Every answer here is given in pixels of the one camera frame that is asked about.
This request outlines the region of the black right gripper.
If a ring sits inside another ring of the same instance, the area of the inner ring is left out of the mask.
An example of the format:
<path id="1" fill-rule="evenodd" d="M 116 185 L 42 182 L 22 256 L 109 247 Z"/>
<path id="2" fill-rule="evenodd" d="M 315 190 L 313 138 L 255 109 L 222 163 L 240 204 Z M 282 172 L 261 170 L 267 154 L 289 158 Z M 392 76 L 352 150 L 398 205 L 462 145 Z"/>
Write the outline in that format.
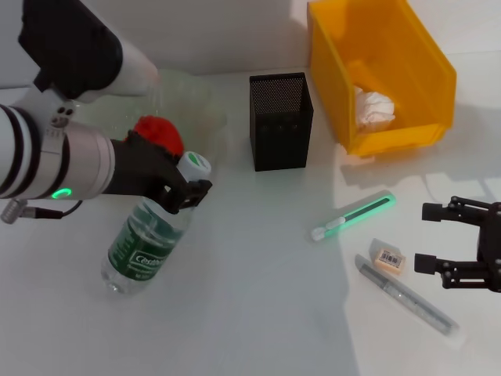
<path id="1" fill-rule="evenodd" d="M 477 262 L 454 262 L 415 254 L 414 271 L 438 273 L 444 289 L 489 289 L 500 293 L 500 203 L 452 196 L 447 205 L 425 203 L 422 220 L 479 226 Z"/>

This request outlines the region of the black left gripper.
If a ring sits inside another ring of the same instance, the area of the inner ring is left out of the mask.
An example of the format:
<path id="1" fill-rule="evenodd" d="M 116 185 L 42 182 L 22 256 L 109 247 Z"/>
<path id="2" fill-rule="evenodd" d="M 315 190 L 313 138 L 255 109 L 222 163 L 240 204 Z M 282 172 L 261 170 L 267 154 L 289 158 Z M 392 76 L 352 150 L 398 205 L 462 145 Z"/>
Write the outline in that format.
<path id="1" fill-rule="evenodd" d="M 111 143 L 114 150 L 112 194 L 154 200 L 162 195 L 162 208 L 177 214 L 196 207 L 212 187 L 206 179 L 185 183 L 175 159 L 136 132 L 130 132 L 124 141 L 113 139 Z"/>

